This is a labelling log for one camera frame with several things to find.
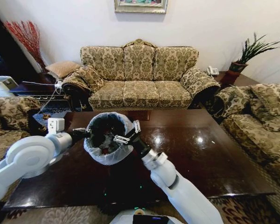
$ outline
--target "telephone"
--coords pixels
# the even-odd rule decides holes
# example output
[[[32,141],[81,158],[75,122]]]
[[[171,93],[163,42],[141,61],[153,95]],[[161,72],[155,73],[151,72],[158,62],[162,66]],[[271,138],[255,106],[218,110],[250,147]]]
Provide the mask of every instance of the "telephone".
[[[211,66],[207,67],[207,74],[209,76],[217,76],[219,75],[219,70],[216,68],[212,68]]]

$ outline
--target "decorative branches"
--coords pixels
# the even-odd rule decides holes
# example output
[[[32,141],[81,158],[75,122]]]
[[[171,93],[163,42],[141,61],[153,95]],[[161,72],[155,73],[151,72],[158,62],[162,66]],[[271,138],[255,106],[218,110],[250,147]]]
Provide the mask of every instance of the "decorative branches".
[[[42,71],[46,71],[46,65],[42,60],[40,52],[40,31],[37,25],[31,21],[21,21],[21,23],[6,21],[4,26],[24,45],[40,65]]]
[[[246,64],[251,58],[259,55],[267,50],[273,50],[278,47],[273,47],[276,44],[280,43],[280,41],[275,41],[271,43],[261,42],[260,40],[264,38],[266,35],[263,35],[259,39],[257,39],[256,33],[254,33],[254,42],[250,44],[249,38],[245,41],[245,45],[243,46],[243,55],[242,57],[236,61],[239,64]]]

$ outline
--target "white wall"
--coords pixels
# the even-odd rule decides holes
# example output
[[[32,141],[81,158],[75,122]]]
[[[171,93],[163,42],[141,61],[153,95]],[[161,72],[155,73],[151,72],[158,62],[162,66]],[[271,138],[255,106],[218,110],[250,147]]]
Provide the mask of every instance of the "white wall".
[[[166,15],[118,14],[113,0],[0,0],[0,18],[32,20],[47,63],[80,62],[84,45],[121,46],[142,38],[157,46],[193,46],[197,66],[227,70],[253,32],[280,39],[280,0],[169,0]],[[249,61],[244,74],[280,82],[280,49]]]

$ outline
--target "white plastic bag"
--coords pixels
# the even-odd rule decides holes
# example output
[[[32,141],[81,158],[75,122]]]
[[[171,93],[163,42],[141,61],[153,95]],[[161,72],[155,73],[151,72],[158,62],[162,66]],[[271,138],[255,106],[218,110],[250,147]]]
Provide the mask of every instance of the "white plastic bag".
[[[87,128],[91,129],[91,131],[95,133],[95,130],[97,128],[103,128],[105,125],[105,122],[107,121],[119,121],[122,123],[122,128],[125,129],[124,135],[126,135],[127,133],[129,133],[132,129],[133,129],[133,124],[132,122],[123,114],[120,113],[116,113],[116,112],[110,112],[110,113],[100,113],[99,115],[95,116],[89,123],[89,125],[87,126]],[[121,145],[119,143],[118,144],[118,148],[110,153],[110,154],[103,154],[102,153],[102,149],[99,147],[93,147],[93,142],[96,140],[97,138],[86,138],[84,140],[84,149],[91,155],[91,157],[103,164],[103,165],[113,165],[115,163],[118,163],[120,161],[122,161],[124,158],[126,158],[133,150],[132,146],[124,146]],[[108,144],[114,144],[113,142],[111,143],[111,141],[109,140],[105,140],[104,141],[105,145]]]

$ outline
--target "sofa armrest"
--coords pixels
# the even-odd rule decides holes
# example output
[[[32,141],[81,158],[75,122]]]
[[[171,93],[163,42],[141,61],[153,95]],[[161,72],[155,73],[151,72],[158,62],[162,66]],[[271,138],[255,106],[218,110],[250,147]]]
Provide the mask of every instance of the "sofa armrest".
[[[0,120],[3,129],[24,130],[30,133],[42,129],[32,116],[41,108],[33,97],[0,97]]]
[[[192,103],[190,107],[193,108],[199,102],[204,103],[213,97],[220,88],[218,82],[197,67],[188,69],[182,76],[180,82],[191,94]]]
[[[77,106],[81,106],[83,111],[92,111],[88,102],[88,98],[91,96],[91,88],[77,73],[73,73],[64,79],[62,89],[67,95],[66,99],[72,111],[75,111]]]
[[[221,90],[215,96],[215,117],[227,118],[231,114],[244,113],[248,109],[250,98],[253,98],[250,86],[234,86]]]

